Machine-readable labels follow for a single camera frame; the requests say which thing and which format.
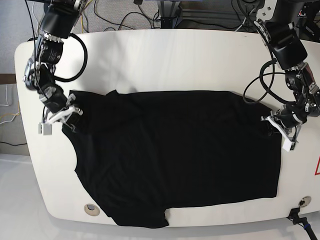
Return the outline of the black T-shirt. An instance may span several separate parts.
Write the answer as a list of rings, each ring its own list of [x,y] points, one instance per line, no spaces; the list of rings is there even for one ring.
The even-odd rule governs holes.
[[[170,208],[277,196],[282,137],[261,120],[264,104],[228,91],[74,95],[83,114],[62,132],[75,173],[120,226],[163,228]]]

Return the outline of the silver table grommet right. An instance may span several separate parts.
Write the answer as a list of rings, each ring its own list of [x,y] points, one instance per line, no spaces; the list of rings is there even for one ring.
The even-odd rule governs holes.
[[[304,208],[308,206],[311,203],[311,201],[312,201],[311,196],[305,196],[299,201],[298,206],[300,208]]]

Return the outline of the silver table grommet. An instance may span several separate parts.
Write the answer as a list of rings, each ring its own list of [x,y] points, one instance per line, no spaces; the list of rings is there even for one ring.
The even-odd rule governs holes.
[[[100,209],[94,204],[86,204],[84,206],[84,211],[86,214],[93,217],[96,217],[100,214]]]
[[[308,206],[311,203],[311,201],[312,201],[311,196],[305,196],[299,201],[298,206],[300,208],[304,208]]]

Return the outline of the silver table grommet left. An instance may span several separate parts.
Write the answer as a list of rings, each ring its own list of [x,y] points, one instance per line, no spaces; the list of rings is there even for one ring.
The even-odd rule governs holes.
[[[100,214],[100,209],[94,204],[86,204],[84,206],[84,211],[86,214],[93,217],[96,217]]]

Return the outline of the aluminium frame post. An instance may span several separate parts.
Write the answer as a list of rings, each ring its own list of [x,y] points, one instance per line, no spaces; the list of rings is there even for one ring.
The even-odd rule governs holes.
[[[158,0],[161,29],[174,29],[180,17],[180,1]]]

